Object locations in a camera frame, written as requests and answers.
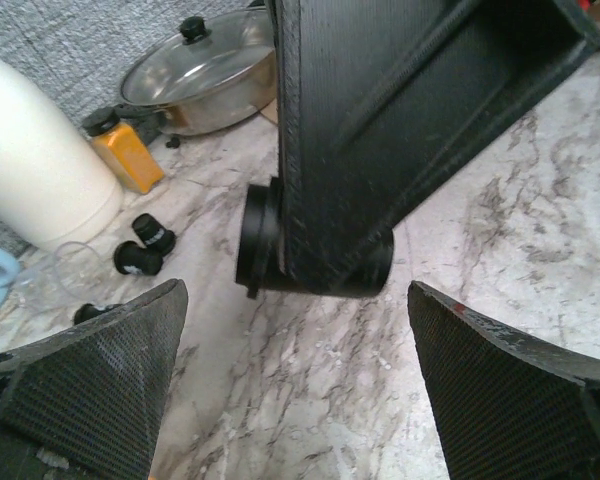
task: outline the pot rim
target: pot rim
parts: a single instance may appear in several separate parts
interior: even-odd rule
[[[232,12],[225,13],[223,15],[219,15],[219,16],[213,17],[213,18],[219,18],[224,15],[231,15],[231,14],[235,14],[237,12],[249,12],[249,11],[263,11],[266,13],[267,9],[264,7],[245,8],[245,9],[241,9],[241,10],[234,10]],[[181,104],[189,102],[189,101],[194,101],[194,100],[208,97],[210,95],[217,93],[218,91],[224,90],[225,88],[227,88],[235,83],[240,82],[244,77],[251,74],[251,72],[255,68],[260,67],[261,65],[263,65],[265,63],[270,63],[271,61],[273,61],[275,63],[276,49],[274,46],[271,46],[271,51],[263,59],[254,63],[253,65],[250,65],[249,67],[245,68],[241,72],[239,72],[231,77],[225,78],[224,80],[217,83],[213,87],[211,87],[207,90],[204,90],[202,92],[196,93],[194,95],[189,95],[187,97],[182,97],[178,100],[172,100],[170,102],[149,102],[149,103],[147,103],[147,102],[133,102],[133,101],[128,100],[124,96],[123,89],[124,89],[125,84],[127,83],[129,76],[134,72],[134,70],[137,67],[142,65],[143,62],[145,62],[149,57],[151,57],[151,55],[153,55],[160,48],[162,48],[163,45],[165,45],[166,43],[174,40],[175,38],[181,37],[181,36],[182,35],[180,33],[176,33],[175,35],[172,35],[169,38],[166,38],[164,40],[156,42],[142,56],[140,56],[135,62],[133,62],[133,65],[131,65],[129,70],[127,70],[127,72],[122,77],[122,80],[120,80],[120,82],[118,84],[118,96],[120,97],[122,102],[126,103],[127,105],[131,105],[133,107],[152,107],[152,108],[155,108],[156,110],[181,105]]]

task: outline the transparent cup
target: transparent cup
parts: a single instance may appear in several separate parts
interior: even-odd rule
[[[20,305],[34,313],[82,303],[104,305],[110,268],[93,248],[67,242],[15,279]]]

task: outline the wall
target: wall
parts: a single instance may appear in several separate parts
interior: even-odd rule
[[[191,15],[213,17],[247,0],[0,0],[0,58],[27,75],[77,125],[115,99],[120,77]],[[0,222],[0,246],[26,243]]]

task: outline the pot lid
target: pot lid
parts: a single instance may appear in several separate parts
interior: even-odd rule
[[[163,105],[209,93],[273,54],[273,28],[264,8],[205,20],[189,17],[180,33],[154,46],[120,85],[132,105]]]

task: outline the blue handle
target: blue handle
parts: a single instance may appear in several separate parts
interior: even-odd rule
[[[5,287],[11,283],[20,272],[20,264],[13,255],[0,249],[0,269],[3,271],[0,274],[0,287]]]

